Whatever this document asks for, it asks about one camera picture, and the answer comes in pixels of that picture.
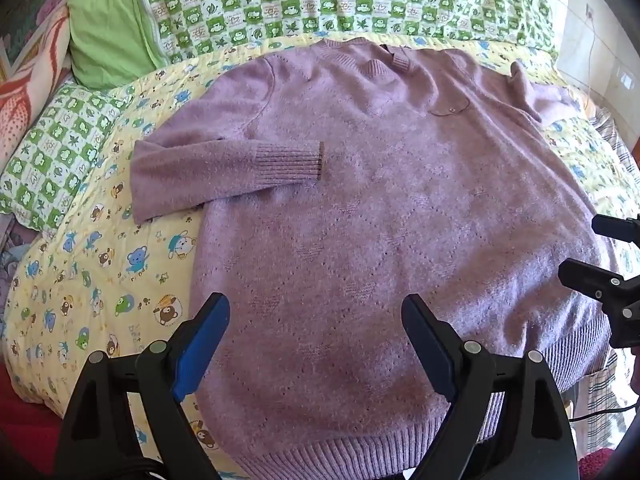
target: green pillow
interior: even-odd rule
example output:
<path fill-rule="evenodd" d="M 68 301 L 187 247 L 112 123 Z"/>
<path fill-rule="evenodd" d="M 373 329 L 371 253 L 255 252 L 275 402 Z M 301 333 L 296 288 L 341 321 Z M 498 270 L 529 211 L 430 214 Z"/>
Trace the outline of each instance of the green pillow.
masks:
<path fill-rule="evenodd" d="M 67 0 L 76 80 L 109 90 L 167 65 L 141 0 Z"/>
<path fill-rule="evenodd" d="M 53 238 L 126 103 L 61 86 L 0 176 L 0 212 Z"/>

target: blue gripper pad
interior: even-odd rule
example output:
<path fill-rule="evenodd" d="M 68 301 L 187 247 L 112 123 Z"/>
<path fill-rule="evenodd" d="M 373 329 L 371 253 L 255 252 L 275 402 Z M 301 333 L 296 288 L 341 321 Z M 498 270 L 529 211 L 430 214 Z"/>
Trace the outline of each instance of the blue gripper pad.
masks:
<path fill-rule="evenodd" d="M 431 316 L 433 322 L 438 323 L 435 316 L 433 314 Z M 410 298 L 402 302 L 402 325 L 433 389 L 449 402 L 454 402 L 458 389 L 455 383 L 456 369 L 453 359 L 438 340 L 438 336 L 424 318 L 418 305 Z"/>
<path fill-rule="evenodd" d="M 594 233 L 615 238 L 623 242 L 633 242 L 636 239 L 636 226 L 631 220 L 623 220 L 613 216 L 596 215 L 591 220 L 591 229 Z"/>
<path fill-rule="evenodd" d="M 210 301 L 215 301 L 216 304 L 211 307 Z M 175 367 L 175 381 L 171 391 L 178 402 L 196 391 L 229 325 L 230 309 L 226 296 L 212 295 L 202 308 L 210 308 L 210 313 L 196 330 Z M 197 317 L 196 315 L 192 321 L 197 322 Z"/>

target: green fabric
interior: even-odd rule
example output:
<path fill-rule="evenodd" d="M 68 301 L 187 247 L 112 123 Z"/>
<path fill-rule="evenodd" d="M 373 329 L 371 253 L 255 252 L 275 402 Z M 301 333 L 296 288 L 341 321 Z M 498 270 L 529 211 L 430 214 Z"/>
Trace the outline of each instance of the green fabric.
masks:
<path fill-rule="evenodd" d="M 497 40 L 551 51 L 546 0 L 145 0 L 171 62 L 305 32 Z"/>
<path fill-rule="evenodd" d="M 53 238 L 126 102 L 65 84 L 0 176 L 0 212 Z"/>
<path fill-rule="evenodd" d="M 140 0 L 67 0 L 74 76 L 91 89 L 130 83 L 166 65 Z"/>

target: white tiled wall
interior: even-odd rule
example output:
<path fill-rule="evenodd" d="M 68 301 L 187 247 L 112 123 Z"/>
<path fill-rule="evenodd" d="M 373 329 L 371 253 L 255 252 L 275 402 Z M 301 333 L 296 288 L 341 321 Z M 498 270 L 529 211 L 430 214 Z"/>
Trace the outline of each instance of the white tiled wall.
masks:
<path fill-rule="evenodd" d="M 591 87 L 613 113 L 626 145 L 640 136 L 640 56 L 604 0 L 549 0 L 559 45 L 558 70 L 568 83 Z M 593 23 L 586 17 L 593 9 Z"/>

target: yellow bed sheet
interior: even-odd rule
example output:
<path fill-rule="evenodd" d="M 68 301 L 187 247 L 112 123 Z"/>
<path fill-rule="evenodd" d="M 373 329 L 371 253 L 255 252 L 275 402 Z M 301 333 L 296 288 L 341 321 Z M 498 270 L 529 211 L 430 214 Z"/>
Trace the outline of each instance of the yellow bed sheet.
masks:
<path fill-rule="evenodd" d="M 509 73 L 510 63 L 519 59 L 533 80 L 564 85 L 549 54 L 512 44 L 378 34 L 328 36 L 339 41 L 365 36 L 379 44 L 411 48 L 461 48 L 502 73 Z M 44 402 L 62 416 L 93 350 L 103 349 L 110 356 L 139 352 L 155 339 L 169 338 L 187 317 L 200 211 L 134 224 L 129 161 L 135 140 L 148 136 L 182 104 L 199 97 L 226 70 L 261 54 L 321 39 L 322 35 L 304 35 L 219 50 L 114 91 L 132 99 L 129 108 L 114 126 L 98 166 L 82 184 L 55 239 L 36 243 L 14 279 L 2 344 L 21 397 Z M 640 200 L 632 180 L 584 118 L 553 124 L 544 136 L 587 190 L 597 211 L 636 215 Z M 634 247 L 619 244 L 618 254 L 625 274 L 640 274 Z M 142 449 L 157 457 L 138 396 L 131 396 L 131 405 Z M 223 478 L 244 478 L 203 424 L 195 398 L 185 399 L 183 408 Z"/>

